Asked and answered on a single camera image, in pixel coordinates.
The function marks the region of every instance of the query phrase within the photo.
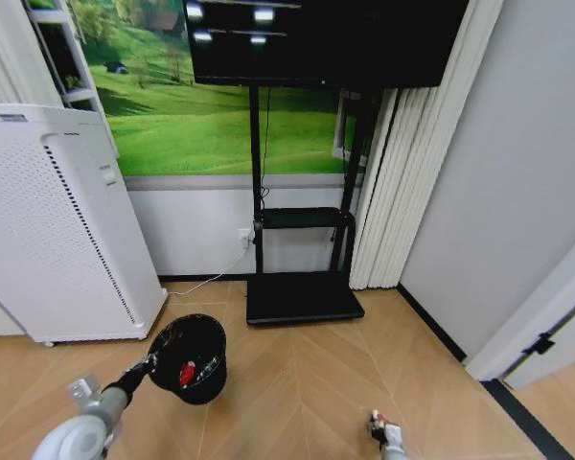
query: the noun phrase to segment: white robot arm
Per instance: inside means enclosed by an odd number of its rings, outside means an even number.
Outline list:
[[[153,356],[146,356],[102,393],[91,374],[68,385],[80,415],[51,431],[36,448],[32,460],[105,459],[119,434],[124,409],[153,363]]]

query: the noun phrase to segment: white cable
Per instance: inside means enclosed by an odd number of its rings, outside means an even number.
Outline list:
[[[191,288],[190,290],[188,290],[187,292],[172,292],[172,291],[169,291],[169,294],[180,294],[180,295],[189,294],[190,292],[192,292],[192,291],[194,291],[194,290],[200,288],[201,286],[206,285],[206,284],[209,283],[210,281],[214,281],[214,280],[216,280],[217,278],[219,278],[220,276],[225,275],[227,271],[230,271],[232,268],[234,268],[235,265],[238,264],[243,257],[245,257],[245,254],[247,253],[248,250],[249,250],[249,247],[247,247],[247,248],[242,252],[242,254],[239,256],[239,258],[238,258],[237,260],[235,260],[229,267],[227,267],[225,270],[222,270],[222,272],[221,272],[219,275],[216,275],[216,276],[214,276],[213,278],[209,278],[207,281],[203,281],[203,282],[200,283],[198,286],[192,287],[192,288]]]

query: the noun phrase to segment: black trash bin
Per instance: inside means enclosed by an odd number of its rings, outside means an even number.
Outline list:
[[[206,314],[174,320],[155,337],[149,354],[157,359],[151,380],[186,403],[206,404],[226,383],[226,334],[217,319]],[[179,374],[188,361],[195,363],[195,376],[181,388]]]

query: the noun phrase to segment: black tv stand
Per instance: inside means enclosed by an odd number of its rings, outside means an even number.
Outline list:
[[[370,100],[368,95],[362,94],[340,208],[262,209],[258,86],[249,86],[256,273],[247,284],[247,324],[286,325],[364,316],[364,310],[349,288],[356,237],[356,220],[350,213],[350,206],[367,130],[373,121]],[[328,271],[264,273],[265,229],[311,227],[335,229]],[[343,268],[339,270],[346,233]]]

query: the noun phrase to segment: wooden floor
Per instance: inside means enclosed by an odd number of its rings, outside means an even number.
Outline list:
[[[575,457],[575,364],[514,394]]]
[[[145,379],[108,458],[378,459],[365,431],[372,408],[402,425],[410,458],[541,458],[398,292],[357,297],[363,320],[259,330],[245,324],[243,282],[171,296],[151,335],[181,315],[213,315],[227,334],[228,381],[211,404],[190,406]],[[0,459],[29,458],[76,414],[69,382],[91,371],[109,383],[149,343],[46,349],[0,338]]]

